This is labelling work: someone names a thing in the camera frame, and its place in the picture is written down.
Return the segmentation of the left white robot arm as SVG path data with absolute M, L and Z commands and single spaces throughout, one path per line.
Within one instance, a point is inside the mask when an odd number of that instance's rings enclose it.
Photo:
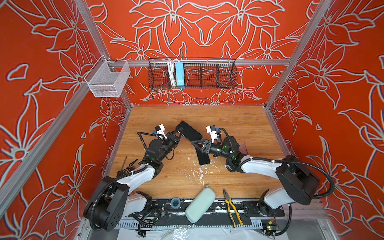
M 129 194 L 159 175 L 163 160 L 169 160 L 168 154 L 179 145 L 183 131 L 183 128 L 178 128 L 166 135 L 137 133 L 146 150 L 143 159 L 136 169 L 101 180 L 83 213 L 92 230 L 109 232 L 123 216 L 141 212 L 147 206 L 149 196 L 135 194 L 129 197 Z

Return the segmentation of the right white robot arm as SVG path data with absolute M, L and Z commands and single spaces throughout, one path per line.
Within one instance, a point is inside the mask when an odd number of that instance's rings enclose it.
M 308 206 L 313 199 L 328 197 L 336 188 L 329 173 L 293 155 L 272 160 L 242 153 L 235 137 L 223 128 L 215 131 L 213 140 L 192 140 L 191 144 L 203 154 L 224 158 L 231 173 L 258 174 L 279 180 L 280 188 L 266 190 L 259 198 L 258 209 L 263 216 L 283 205 Z

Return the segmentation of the pink phone case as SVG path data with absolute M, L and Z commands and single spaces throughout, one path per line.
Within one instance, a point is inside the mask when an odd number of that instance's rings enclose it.
M 248 155 L 248 150 L 247 150 L 245 143 L 243 143 L 243 142 L 239 143 L 239 152 L 244 154 L 244 155 Z

